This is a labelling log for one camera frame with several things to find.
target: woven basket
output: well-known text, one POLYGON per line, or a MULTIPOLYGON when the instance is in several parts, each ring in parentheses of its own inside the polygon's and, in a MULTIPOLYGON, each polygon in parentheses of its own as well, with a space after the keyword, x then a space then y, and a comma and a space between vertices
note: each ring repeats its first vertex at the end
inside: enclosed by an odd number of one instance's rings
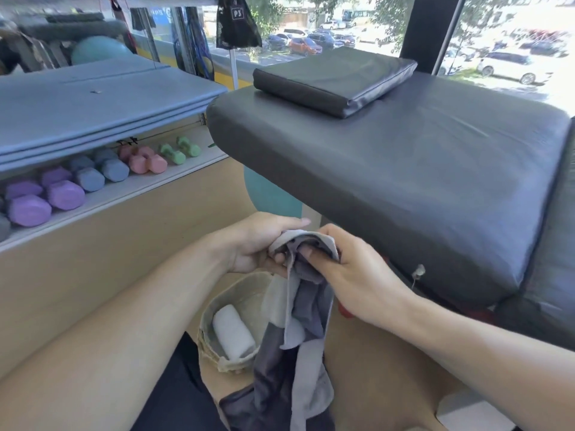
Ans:
POLYGON ((240 373, 253 365, 267 327, 268 321, 261 313, 261 306, 271 279, 272 275, 268 272, 248 274, 212 299, 202 313, 198 328, 198 349, 220 372, 240 373), (228 304, 234 305, 256 343, 255 351, 236 362, 227 359, 212 326, 215 313, 228 304))

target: hanging bag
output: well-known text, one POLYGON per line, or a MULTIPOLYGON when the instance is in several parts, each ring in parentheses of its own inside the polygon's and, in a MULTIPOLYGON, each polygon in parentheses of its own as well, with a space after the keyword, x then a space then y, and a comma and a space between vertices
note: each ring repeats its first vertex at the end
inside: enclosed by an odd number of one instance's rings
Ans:
POLYGON ((224 50, 262 46, 246 0, 218 0, 216 46, 224 50))

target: exercise ball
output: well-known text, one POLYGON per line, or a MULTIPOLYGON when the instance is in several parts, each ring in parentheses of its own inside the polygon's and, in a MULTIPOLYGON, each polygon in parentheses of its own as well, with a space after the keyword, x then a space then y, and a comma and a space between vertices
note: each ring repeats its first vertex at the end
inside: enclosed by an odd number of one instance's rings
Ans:
POLYGON ((301 201, 246 166, 244 181, 249 199, 257 210, 281 216, 301 217, 301 201))
POLYGON ((72 50, 72 65, 122 57, 132 52, 121 42, 107 36, 90 36, 76 44, 72 50))

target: orange car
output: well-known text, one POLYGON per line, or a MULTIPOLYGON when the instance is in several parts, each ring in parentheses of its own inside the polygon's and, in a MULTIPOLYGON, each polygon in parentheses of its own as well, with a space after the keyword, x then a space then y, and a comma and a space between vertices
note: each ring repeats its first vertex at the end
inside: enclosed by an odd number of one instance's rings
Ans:
POLYGON ((289 43, 290 54, 303 54, 308 57, 310 54, 321 54, 321 47, 310 38, 292 38, 289 43))

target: white towel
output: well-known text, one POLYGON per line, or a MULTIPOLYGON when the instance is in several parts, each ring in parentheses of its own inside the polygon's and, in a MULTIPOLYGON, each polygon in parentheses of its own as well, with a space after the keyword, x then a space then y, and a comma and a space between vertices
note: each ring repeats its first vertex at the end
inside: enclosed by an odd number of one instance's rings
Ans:
POLYGON ((212 325, 230 362, 238 361, 255 349, 254 337, 232 304, 228 304, 217 311, 212 325))

